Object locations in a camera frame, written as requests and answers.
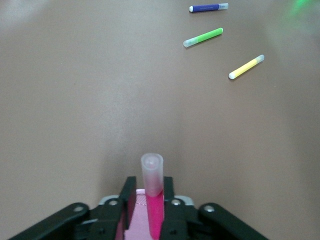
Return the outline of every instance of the green marker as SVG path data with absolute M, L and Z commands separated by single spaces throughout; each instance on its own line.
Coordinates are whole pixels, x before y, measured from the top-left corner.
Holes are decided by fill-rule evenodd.
M 220 27 L 220 28 L 218 28 L 218 29 L 216 29 L 216 30 L 207 32 L 207 33 L 202 34 L 202 35 L 200 35 L 200 36 L 196 36 L 196 37 L 194 37 L 194 38 L 185 40 L 185 41 L 183 42 L 183 46 L 185 46 L 185 47 L 187 48 L 187 47 L 190 47 L 190 46 L 195 45 L 195 44 L 197 44 L 197 43 L 201 43 L 201 42 L 203 42 L 203 41 L 205 41 L 205 40 L 207 40 L 207 39 L 211 39 L 211 38 L 213 38 L 213 37 L 216 37 L 216 36 L 222 34 L 223 31 L 224 31 L 224 29 L 223 29 L 222 27 Z

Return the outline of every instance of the pink marker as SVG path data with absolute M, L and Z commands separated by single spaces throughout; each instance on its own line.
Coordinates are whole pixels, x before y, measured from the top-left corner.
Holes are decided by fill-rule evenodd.
M 141 157 L 141 164 L 149 231 L 158 240 L 164 221 L 164 159 L 157 153 L 146 153 Z

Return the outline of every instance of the blue marker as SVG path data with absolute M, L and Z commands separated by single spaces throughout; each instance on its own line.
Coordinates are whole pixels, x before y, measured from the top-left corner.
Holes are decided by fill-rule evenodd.
M 229 7 L 229 3 L 197 5 L 197 6 L 189 7 L 189 12 L 198 13 L 198 12 L 206 12 L 206 11 L 224 10 L 224 9 L 228 9 L 228 7 Z

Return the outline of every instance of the yellow marker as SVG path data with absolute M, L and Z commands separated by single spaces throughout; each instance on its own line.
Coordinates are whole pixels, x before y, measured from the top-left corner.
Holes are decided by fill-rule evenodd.
M 235 79 L 239 75 L 243 74 L 244 72 L 248 71 L 250 68 L 254 67 L 258 63 L 261 63 L 265 60 L 265 55 L 257 56 L 255 59 L 251 60 L 250 62 L 246 63 L 245 65 L 239 67 L 237 70 L 229 73 L 230 79 Z

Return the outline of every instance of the marker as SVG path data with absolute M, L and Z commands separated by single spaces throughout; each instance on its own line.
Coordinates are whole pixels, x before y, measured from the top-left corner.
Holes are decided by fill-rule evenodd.
M 157 153 L 146 153 L 141 157 L 141 165 L 149 231 L 158 240 L 164 221 L 164 159 Z
M 198 12 L 206 12 L 206 11 L 224 10 L 224 9 L 228 9 L 228 7 L 229 7 L 229 3 L 196 5 L 196 6 L 189 7 L 189 12 L 198 13 Z
M 257 56 L 255 59 L 251 60 L 250 62 L 246 63 L 245 65 L 239 67 L 237 70 L 229 73 L 230 79 L 235 79 L 239 75 L 243 74 L 244 72 L 248 71 L 250 68 L 254 67 L 258 63 L 261 63 L 265 60 L 265 55 Z
M 213 37 L 216 37 L 216 36 L 222 34 L 223 31 L 224 31 L 224 29 L 222 27 L 220 27 L 220 28 L 218 28 L 216 30 L 213 30 L 213 31 L 209 31 L 209 32 L 207 32 L 205 34 L 202 34 L 200 36 L 196 36 L 194 38 L 185 40 L 183 42 L 183 46 L 185 46 L 187 48 L 187 47 L 190 47 L 190 46 L 195 45 L 197 43 L 201 43 L 201 42 L 203 42 L 203 41 L 205 41 L 207 39 L 211 39 Z

